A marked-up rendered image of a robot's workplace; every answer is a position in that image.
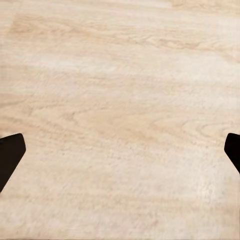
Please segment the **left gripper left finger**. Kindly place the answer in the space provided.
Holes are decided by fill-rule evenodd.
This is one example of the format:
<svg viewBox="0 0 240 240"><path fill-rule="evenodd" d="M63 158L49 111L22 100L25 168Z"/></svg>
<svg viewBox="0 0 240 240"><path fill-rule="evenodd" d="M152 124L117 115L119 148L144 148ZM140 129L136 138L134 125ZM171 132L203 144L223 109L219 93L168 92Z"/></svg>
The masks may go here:
<svg viewBox="0 0 240 240"><path fill-rule="evenodd" d="M0 138L0 193L26 153L22 133Z"/></svg>

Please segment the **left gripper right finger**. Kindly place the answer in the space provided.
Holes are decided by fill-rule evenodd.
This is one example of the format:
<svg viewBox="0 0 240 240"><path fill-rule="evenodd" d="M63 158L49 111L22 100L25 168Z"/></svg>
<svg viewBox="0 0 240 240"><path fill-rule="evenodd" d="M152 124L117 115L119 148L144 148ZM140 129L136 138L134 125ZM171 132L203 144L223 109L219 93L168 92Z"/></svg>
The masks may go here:
<svg viewBox="0 0 240 240"><path fill-rule="evenodd" d="M224 151L240 173L240 135L228 133Z"/></svg>

